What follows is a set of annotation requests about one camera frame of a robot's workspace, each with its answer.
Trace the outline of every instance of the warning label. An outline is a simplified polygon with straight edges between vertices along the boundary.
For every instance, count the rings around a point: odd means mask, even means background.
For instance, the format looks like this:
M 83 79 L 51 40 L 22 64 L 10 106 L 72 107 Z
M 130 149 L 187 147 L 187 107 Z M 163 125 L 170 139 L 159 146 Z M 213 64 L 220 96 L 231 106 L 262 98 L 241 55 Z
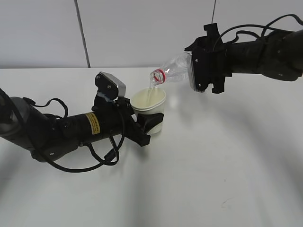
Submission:
M 89 120 L 91 133 L 93 135 L 100 133 L 100 125 L 95 114 L 93 112 L 90 112 L 90 113 L 86 113 L 85 115 Z

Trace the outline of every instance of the wire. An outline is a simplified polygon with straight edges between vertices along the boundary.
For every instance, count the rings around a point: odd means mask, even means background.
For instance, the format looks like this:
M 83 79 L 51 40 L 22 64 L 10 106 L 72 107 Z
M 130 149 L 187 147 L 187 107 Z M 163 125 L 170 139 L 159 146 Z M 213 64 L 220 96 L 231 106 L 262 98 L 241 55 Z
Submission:
M 88 172 L 88 171 L 92 171 L 95 170 L 99 167 L 101 167 L 102 165 L 104 165 L 104 162 L 100 162 L 99 164 L 92 166 L 92 167 L 88 167 L 88 168 L 82 168 L 82 169 L 70 169 L 70 168 L 65 168 L 57 163 L 55 163 L 54 161 L 52 161 L 47 155 L 45 155 L 42 150 L 37 146 L 36 142 L 32 139 L 31 134 L 29 133 L 29 130 L 26 126 L 26 124 L 23 121 L 23 118 L 20 114 L 20 111 L 18 110 L 18 108 L 16 107 L 16 105 L 13 103 L 13 101 L 10 99 L 10 97 L 0 88 L 0 96 L 3 97 L 4 101 L 10 105 L 10 108 L 12 109 L 12 111 L 14 112 L 19 124 L 21 125 L 21 127 L 23 128 L 23 130 L 25 131 L 25 133 L 27 134 L 28 140 L 31 142 L 31 144 L 33 145 L 34 149 L 39 153 L 39 155 L 41 155 L 41 157 L 51 166 L 55 167 L 56 169 L 59 169 L 61 171 L 64 172 L 68 172 L 68 173 L 84 173 L 84 172 Z M 118 145 L 117 148 L 120 148 L 122 145 L 122 142 L 124 140 L 124 136 L 121 137 L 120 143 Z
M 267 31 L 267 29 L 269 29 L 273 23 L 277 22 L 278 20 L 281 20 L 282 18 L 285 18 L 285 17 L 293 17 L 300 25 L 303 26 L 303 21 L 296 15 L 296 14 L 287 14 L 287 15 L 284 15 L 284 16 L 280 16 L 278 17 L 277 19 L 269 22 L 262 30 L 262 33 L 261 33 L 261 38 L 262 40 L 265 40 L 265 32 Z
M 111 144 L 113 145 L 113 148 L 108 152 L 107 155 L 105 155 L 105 160 L 102 159 L 100 156 L 98 156 L 92 146 L 92 144 L 84 144 L 85 146 L 87 146 L 90 150 L 90 153 L 91 155 L 100 163 L 104 163 L 104 165 L 106 166 L 114 166 L 117 164 L 117 162 L 119 161 L 120 159 L 120 155 L 119 155 L 119 149 L 120 147 L 122 146 L 123 144 L 123 141 L 125 139 L 125 122 L 124 122 L 124 118 L 120 112 L 120 110 L 117 108 L 117 111 L 121 117 L 121 122 L 122 122 L 122 133 L 121 133 L 121 139 L 120 139 L 120 142 L 118 144 L 118 146 L 116 145 L 116 142 L 112 136 L 112 133 L 109 132 L 109 139 L 110 139 L 110 142 Z
M 48 100 L 47 103 L 45 105 L 36 105 L 36 102 L 33 100 L 33 99 L 30 99 L 30 98 L 26 98 L 26 97 L 23 97 L 23 100 L 25 100 L 28 104 L 34 106 L 34 107 L 47 107 L 52 101 L 57 101 L 58 103 L 61 104 L 61 106 L 64 108 L 65 110 L 65 114 L 64 114 L 64 117 L 67 117 L 68 115 L 68 108 L 67 108 L 67 105 L 64 103 L 64 101 L 62 101 L 61 99 L 59 98 L 52 98 L 51 100 Z
M 256 34 L 256 33 L 254 33 L 254 32 L 240 30 L 240 31 L 236 32 L 236 37 L 233 40 L 229 41 L 228 43 L 232 43 L 233 44 L 233 43 L 237 42 L 239 40 L 238 34 L 251 35 L 251 36 L 255 37 L 256 39 L 260 39 L 260 36 L 258 34 Z
M 237 29 L 237 28 L 241 28 L 241 27 L 260 27 L 260 28 L 265 28 L 266 26 L 263 26 L 263 25 L 254 25 L 254 24 L 246 24 L 246 25 L 238 25 L 238 26 L 235 26 L 235 27 L 231 27 L 229 29 L 227 29 L 225 32 L 223 32 L 219 37 L 218 39 L 216 40 L 216 42 L 214 43 L 214 47 L 213 47 L 213 51 L 215 50 L 216 46 L 217 46 L 217 43 L 219 42 L 219 40 L 228 32 L 234 30 L 234 29 Z M 267 29 L 269 30 L 273 30 L 273 31 L 282 31 L 281 29 L 277 29 L 277 28 L 273 28 L 273 27 L 268 27 Z

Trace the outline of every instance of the clear plastic bottle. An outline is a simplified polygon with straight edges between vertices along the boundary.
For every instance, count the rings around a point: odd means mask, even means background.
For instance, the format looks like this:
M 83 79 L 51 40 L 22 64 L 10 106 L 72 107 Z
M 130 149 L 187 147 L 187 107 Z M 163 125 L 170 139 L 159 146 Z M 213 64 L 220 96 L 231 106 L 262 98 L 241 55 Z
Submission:
M 151 84 L 155 86 L 165 81 L 178 82 L 187 79 L 187 58 L 189 58 L 189 53 L 183 52 L 165 62 L 151 73 Z

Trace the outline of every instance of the paper cup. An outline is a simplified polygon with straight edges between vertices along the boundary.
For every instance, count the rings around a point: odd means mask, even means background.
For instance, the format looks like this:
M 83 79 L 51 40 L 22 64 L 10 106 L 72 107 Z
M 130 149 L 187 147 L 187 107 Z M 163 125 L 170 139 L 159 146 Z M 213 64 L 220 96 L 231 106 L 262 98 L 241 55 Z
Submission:
M 166 93 L 161 88 L 146 88 L 136 93 L 130 100 L 131 106 L 134 109 L 134 113 L 138 114 L 158 114 L 164 113 L 166 100 Z M 162 129 L 162 123 L 153 127 L 148 135 L 160 132 Z

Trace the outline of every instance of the table surface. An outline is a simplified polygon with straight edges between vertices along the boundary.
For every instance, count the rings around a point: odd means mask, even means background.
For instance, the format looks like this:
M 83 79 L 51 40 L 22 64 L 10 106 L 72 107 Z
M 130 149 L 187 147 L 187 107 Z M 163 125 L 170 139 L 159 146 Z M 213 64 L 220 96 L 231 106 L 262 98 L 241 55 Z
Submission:
M 122 80 L 131 97 L 149 86 L 151 70 L 0 70 L 0 87 L 38 104 L 61 98 L 74 115 L 90 110 L 99 71 Z M 302 79 L 238 74 L 219 95 L 195 93 L 188 81 L 162 87 L 162 132 L 144 148 L 125 140 L 117 166 L 64 173 L 0 139 L 0 226 L 303 226 Z M 57 104 L 41 111 L 63 114 Z M 111 145 L 94 146 L 103 155 Z M 96 161 L 79 148 L 58 163 Z

